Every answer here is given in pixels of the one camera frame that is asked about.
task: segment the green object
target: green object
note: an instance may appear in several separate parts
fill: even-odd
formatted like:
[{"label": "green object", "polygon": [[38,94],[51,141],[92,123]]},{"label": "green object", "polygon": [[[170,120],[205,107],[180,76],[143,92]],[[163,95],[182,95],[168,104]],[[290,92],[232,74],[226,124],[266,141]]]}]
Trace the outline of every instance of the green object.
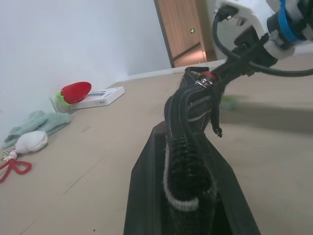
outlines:
[{"label": "green object", "polygon": [[67,103],[65,100],[64,100],[64,97],[61,95],[61,92],[57,92],[55,94],[55,97],[57,97],[58,101],[60,101],[61,105],[64,105],[64,106],[69,106],[70,104]]},{"label": "green object", "polygon": [[220,108],[228,109],[228,110],[235,110],[238,108],[239,100],[237,97],[231,95],[224,95],[222,96],[220,102]]}]

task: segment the doorway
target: doorway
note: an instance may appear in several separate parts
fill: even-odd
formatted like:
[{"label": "doorway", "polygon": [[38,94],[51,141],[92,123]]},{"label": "doorway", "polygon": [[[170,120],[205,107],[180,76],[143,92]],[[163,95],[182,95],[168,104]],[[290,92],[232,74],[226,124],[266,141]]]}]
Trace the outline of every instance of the doorway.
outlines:
[{"label": "doorway", "polygon": [[171,66],[216,60],[206,0],[155,0]]}]

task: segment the white wall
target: white wall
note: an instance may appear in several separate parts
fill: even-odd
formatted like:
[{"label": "white wall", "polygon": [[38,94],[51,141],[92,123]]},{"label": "white wall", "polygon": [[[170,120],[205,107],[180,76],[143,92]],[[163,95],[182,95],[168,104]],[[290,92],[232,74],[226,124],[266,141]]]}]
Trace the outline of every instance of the white wall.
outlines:
[{"label": "white wall", "polygon": [[1,0],[0,143],[67,84],[168,68],[153,0]]}]

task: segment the green cloth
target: green cloth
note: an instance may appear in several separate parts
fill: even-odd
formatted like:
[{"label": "green cloth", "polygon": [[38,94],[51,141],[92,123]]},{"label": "green cloth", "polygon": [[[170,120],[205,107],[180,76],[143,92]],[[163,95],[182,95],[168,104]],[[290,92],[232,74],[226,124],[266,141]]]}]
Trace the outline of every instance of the green cloth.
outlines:
[{"label": "green cloth", "polygon": [[50,136],[68,125],[69,122],[69,114],[34,111],[29,115],[26,123],[11,129],[8,137],[4,140],[2,148],[5,149],[14,145],[21,135],[28,132],[45,131]]},{"label": "green cloth", "polygon": [[222,96],[222,99],[220,102],[221,109],[235,110],[238,108],[238,105],[239,105],[239,99],[236,96],[232,96],[232,95]]}]

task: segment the black cable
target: black cable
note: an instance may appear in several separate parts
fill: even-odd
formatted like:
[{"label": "black cable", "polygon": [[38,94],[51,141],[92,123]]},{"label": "black cable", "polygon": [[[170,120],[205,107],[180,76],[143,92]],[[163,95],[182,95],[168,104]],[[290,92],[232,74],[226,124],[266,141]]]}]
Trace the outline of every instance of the black cable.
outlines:
[{"label": "black cable", "polygon": [[[212,37],[213,41],[216,44],[216,46],[220,49],[222,53],[224,53],[227,57],[234,59],[234,60],[240,60],[241,56],[231,52],[229,49],[227,49],[219,40],[219,37],[217,35],[217,30],[218,30],[218,23],[220,21],[220,15],[217,13],[217,15],[214,18],[213,25],[212,25]],[[304,77],[304,76],[309,76],[313,75],[313,69],[309,70],[296,70],[296,71],[287,71],[287,70],[276,70],[276,69],[271,69],[264,67],[262,65],[258,65],[253,62],[248,62],[246,64],[248,67],[258,71],[262,72],[265,74],[273,75],[273,76],[280,76],[280,77]]]}]

